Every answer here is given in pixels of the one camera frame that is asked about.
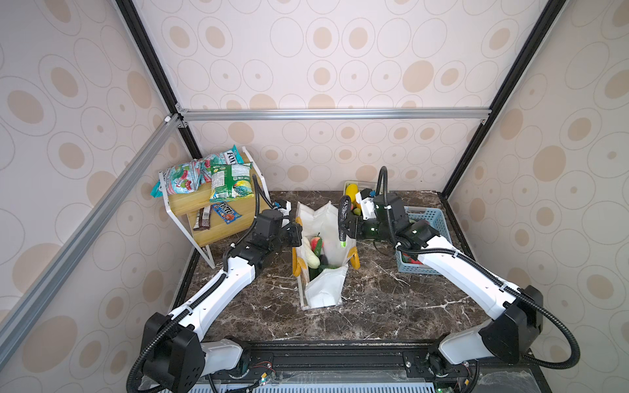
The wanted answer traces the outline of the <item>green leafy vegetable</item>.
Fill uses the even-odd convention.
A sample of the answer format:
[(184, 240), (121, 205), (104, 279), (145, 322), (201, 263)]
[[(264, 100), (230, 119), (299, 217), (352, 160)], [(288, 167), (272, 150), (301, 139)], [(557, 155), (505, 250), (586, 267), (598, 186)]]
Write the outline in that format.
[(323, 273), (324, 270), (335, 270), (335, 269), (338, 269), (338, 266), (335, 266), (335, 265), (321, 265), (318, 268), (318, 272), (319, 273)]

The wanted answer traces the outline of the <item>white grocery bag yellow handles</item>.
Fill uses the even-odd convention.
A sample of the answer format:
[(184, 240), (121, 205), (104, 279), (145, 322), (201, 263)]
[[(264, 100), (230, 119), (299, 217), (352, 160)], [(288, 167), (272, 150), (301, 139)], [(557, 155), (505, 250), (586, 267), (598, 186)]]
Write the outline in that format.
[(313, 237), (323, 239), (323, 250), (316, 254), (320, 265), (335, 265), (338, 269), (309, 269), (305, 262), (304, 247), (293, 248), (293, 275), (296, 277), (301, 309), (319, 309), (342, 304), (342, 290), (349, 268), (358, 270), (360, 259), (356, 240), (347, 239), (347, 246), (341, 247), (337, 227), (337, 207), (332, 203), (314, 210), (298, 203), (296, 222), (302, 227), (302, 238), (311, 243)]

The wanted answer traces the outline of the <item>white radish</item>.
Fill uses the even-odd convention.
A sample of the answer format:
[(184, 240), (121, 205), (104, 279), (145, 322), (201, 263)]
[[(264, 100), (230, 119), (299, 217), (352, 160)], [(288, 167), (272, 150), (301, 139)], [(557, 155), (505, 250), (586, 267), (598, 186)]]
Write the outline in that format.
[(307, 238), (303, 237), (302, 244), (304, 247), (305, 262), (309, 269), (317, 270), (320, 267), (320, 259), (311, 249), (311, 244)]

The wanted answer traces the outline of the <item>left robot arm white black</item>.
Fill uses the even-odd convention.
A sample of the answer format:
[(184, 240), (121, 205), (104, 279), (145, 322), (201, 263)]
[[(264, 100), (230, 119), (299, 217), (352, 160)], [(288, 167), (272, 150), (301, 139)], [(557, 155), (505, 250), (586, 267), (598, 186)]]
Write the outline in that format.
[(129, 370), (128, 392), (140, 392), (144, 378), (152, 392), (188, 392), (200, 378), (236, 368), (244, 348), (235, 340), (203, 341), (211, 324), (245, 287), (254, 282), (273, 254), (301, 245), (301, 225), (267, 201), (252, 180), (254, 220), (223, 255), (223, 268), (204, 287), (170, 314), (155, 313), (143, 329), (139, 356)]

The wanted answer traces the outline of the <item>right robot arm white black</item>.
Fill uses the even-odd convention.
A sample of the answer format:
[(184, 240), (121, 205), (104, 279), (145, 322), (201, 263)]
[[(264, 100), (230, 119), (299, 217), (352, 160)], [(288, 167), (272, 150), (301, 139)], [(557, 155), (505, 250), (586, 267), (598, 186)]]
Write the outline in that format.
[[(353, 210), (360, 193), (339, 201), (340, 242), (371, 239), (392, 245), (396, 252), (437, 271), (480, 306), (487, 321), (440, 338), (427, 353), (434, 376), (446, 376), (456, 365), (470, 360), (496, 358), (508, 365), (525, 360), (548, 369), (570, 369), (581, 360), (581, 349), (568, 327), (543, 306), (543, 296), (533, 286), (521, 288), (481, 266), (458, 250), (425, 220), (410, 219), (401, 198), (388, 189), (388, 170), (382, 167), (376, 189), (361, 215)], [(531, 355), (531, 345), (551, 322), (568, 342), (570, 353), (558, 362)]]

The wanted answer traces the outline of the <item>red yellow apple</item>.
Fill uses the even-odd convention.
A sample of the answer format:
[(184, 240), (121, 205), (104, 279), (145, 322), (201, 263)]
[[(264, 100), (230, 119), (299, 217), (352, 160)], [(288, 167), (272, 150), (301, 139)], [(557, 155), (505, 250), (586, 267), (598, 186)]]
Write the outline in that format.
[(322, 252), (323, 239), (321, 237), (317, 236), (311, 239), (311, 250), (316, 254), (320, 254)]

